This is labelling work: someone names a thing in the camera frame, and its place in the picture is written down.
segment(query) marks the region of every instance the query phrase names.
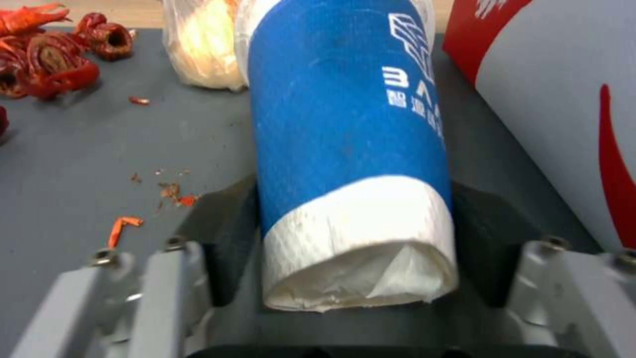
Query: gray table surface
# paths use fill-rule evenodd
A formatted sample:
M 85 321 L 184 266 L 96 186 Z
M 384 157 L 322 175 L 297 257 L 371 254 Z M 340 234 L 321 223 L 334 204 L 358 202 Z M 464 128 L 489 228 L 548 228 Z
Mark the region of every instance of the gray table surface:
M 580 240 L 580 250 L 598 250 L 441 42 L 438 35 L 433 63 L 453 179 L 501 195 L 544 232 Z M 0 139 L 0 356 L 11 352 L 55 277 L 106 245 L 115 217 L 145 219 L 120 243 L 145 265 L 188 211 L 165 204 L 157 212 L 157 183 L 203 194 L 255 170 L 248 93 L 181 85 L 160 31 L 139 31 L 131 59 L 99 63 L 92 90 L 52 103 L 1 102 L 11 127 Z M 151 105 L 130 104 L 128 96 Z M 155 175 L 158 169 L 165 171 Z M 185 169 L 190 174 L 179 176 Z M 135 172 L 142 183 L 130 181 Z M 488 341 L 482 322 L 498 319 L 466 283 L 432 305 L 324 315 L 266 310 L 258 261 L 256 250 L 236 302 L 218 310 L 214 343 L 454 345 Z

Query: paper cup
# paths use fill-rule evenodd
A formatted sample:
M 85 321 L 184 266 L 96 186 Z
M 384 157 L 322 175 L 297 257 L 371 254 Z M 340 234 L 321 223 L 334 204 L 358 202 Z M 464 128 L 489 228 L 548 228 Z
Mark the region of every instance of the paper cup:
M 410 0 L 240 4 L 266 305 L 431 301 L 457 286 L 432 14 Z

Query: dried red chili pepper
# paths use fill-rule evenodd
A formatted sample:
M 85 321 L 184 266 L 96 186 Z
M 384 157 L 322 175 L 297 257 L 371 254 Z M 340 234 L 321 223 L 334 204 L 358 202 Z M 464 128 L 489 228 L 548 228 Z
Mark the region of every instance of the dried red chili pepper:
M 9 128 L 9 119 L 6 116 L 6 109 L 0 106 L 0 136 Z
M 120 24 L 107 22 L 104 14 L 86 14 L 73 33 L 86 39 L 95 55 L 106 61 L 132 55 L 133 38 L 129 31 Z
M 0 94 L 9 98 L 27 95 L 18 83 L 17 71 L 27 68 L 26 42 L 15 36 L 0 38 Z
M 83 51 L 65 34 L 37 35 L 27 49 L 28 71 L 18 71 L 17 80 L 28 95 L 40 99 L 89 87 L 97 81 L 99 68 L 81 56 Z
M 49 22 L 71 21 L 66 17 L 70 10 L 63 7 L 60 3 L 51 3 L 33 7 L 23 6 L 16 10 L 0 10 L 0 36 L 32 32 Z

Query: wooden surface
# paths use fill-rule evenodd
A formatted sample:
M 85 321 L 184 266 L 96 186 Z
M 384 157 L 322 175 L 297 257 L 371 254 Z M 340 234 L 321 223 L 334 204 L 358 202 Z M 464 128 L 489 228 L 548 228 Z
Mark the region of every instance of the wooden surface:
M 12 9 L 19 5 L 37 6 L 50 0 L 0 0 L 0 9 Z M 129 28 L 161 28 L 163 8 L 161 0 L 60 0 L 71 9 L 70 18 L 78 21 L 88 12 L 98 11 L 112 22 Z M 437 32 L 446 30 L 453 0 L 433 0 Z

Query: plastic bag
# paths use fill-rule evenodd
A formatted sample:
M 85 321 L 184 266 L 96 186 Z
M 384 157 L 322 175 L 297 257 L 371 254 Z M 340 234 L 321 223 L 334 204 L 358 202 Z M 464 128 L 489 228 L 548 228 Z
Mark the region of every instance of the plastic bag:
M 231 90 L 245 86 L 234 53 L 237 2 L 163 1 L 163 45 L 183 83 Z

